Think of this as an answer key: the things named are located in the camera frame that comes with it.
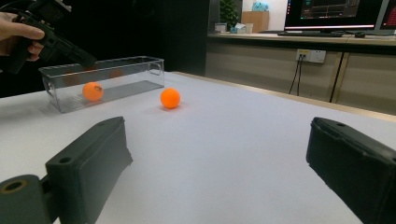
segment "ping pong ball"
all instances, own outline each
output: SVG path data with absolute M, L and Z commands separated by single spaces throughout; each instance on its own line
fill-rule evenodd
M 168 109 L 173 109 L 180 103 L 180 94 L 173 88 L 168 88 L 161 93 L 161 103 Z
M 82 88 L 82 94 L 89 101 L 100 100 L 103 96 L 102 85 L 97 82 L 89 82 Z

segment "monitor screen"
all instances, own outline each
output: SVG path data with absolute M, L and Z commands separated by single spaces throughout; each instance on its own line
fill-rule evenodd
M 285 30 L 373 30 L 381 5 L 378 0 L 289 0 Z
M 389 0 L 384 18 L 381 23 L 382 30 L 396 29 L 396 0 Z

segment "potted plant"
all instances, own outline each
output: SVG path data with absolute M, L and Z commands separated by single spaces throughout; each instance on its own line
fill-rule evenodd
M 234 0 L 220 0 L 220 21 L 227 23 L 227 30 L 238 23 L 238 11 Z

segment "power socket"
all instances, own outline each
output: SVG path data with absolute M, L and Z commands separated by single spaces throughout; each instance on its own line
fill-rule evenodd
M 323 63 L 324 58 L 326 57 L 326 50 L 311 50 L 311 54 L 309 55 L 309 62 L 311 63 Z
M 309 57 L 311 55 L 310 49 L 297 49 L 296 61 L 301 60 L 300 55 L 303 55 L 303 62 L 309 62 Z

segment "transparent container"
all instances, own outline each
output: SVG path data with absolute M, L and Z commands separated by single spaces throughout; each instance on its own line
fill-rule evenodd
M 163 59 L 146 56 L 98 61 L 92 67 L 77 63 L 39 69 L 49 103 L 61 113 L 98 105 L 164 86 Z M 89 82 L 99 83 L 103 95 L 88 100 L 83 94 Z

